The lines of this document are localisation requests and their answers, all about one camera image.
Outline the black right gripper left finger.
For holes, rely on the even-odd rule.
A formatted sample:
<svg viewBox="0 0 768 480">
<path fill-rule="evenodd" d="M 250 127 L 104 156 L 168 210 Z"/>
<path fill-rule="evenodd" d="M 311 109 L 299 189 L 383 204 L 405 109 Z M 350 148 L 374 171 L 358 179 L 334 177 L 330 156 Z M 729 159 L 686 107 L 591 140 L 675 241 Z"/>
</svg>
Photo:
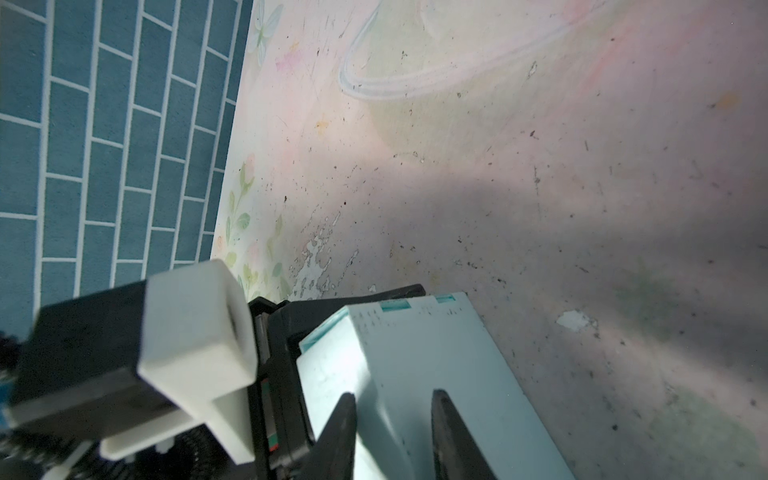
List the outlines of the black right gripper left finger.
<svg viewBox="0 0 768 480">
<path fill-rule="evenodd" d="M 344 393 L 340 396 L 319 440 L 306 457 L 298 479 L 352 479 L 356 437 L 356 399 L 352 393 Z"/>
</svg>

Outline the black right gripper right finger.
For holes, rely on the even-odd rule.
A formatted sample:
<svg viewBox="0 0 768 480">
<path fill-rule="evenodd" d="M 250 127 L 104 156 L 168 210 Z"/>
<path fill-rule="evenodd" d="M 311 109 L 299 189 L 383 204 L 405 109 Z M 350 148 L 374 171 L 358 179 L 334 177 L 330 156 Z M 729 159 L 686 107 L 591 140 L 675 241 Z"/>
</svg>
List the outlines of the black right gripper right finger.
<svg viewBox="0 0 768 480">
<path fill-rule="evenodd" d="M 496 479 L 449 394 L 442 389 L 433 391 L 431 430 L 436 479 Z"/>
</svg>

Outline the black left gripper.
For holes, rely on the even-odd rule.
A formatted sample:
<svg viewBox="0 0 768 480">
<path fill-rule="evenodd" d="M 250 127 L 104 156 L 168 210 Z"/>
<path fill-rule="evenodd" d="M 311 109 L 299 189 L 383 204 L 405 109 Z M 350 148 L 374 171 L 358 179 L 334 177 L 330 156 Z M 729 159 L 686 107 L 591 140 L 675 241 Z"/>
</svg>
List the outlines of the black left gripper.
<svg viewBox="0 0 768 480">
<path fill-rule="evenodd" d="M 358 297 L 248 303 L 259 366 L 248 388 L 258 479 L 291 479 L 318 435 L 313 431 L 296 366 L 299 342 L 328 317 L 348 306 L 422 297 L 420 284 Z"/>
</svg>

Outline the light blue paper box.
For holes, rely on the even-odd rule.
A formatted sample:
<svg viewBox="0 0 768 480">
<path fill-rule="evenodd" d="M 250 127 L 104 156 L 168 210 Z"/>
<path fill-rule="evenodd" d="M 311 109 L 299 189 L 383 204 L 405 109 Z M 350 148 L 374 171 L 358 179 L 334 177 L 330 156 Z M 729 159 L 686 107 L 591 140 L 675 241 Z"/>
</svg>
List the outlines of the light blue paper box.
<svg viewBox="0 0 768 480">
<path fill-rule="evenodd" d="M 357 479 L 431 479 L 431 407 L 448 394 L 497 479 L 571 471 L 506 360 L 461 292 L 345 306 L 299 344 L 312 430 L 355 397 Z"/>
</svg>

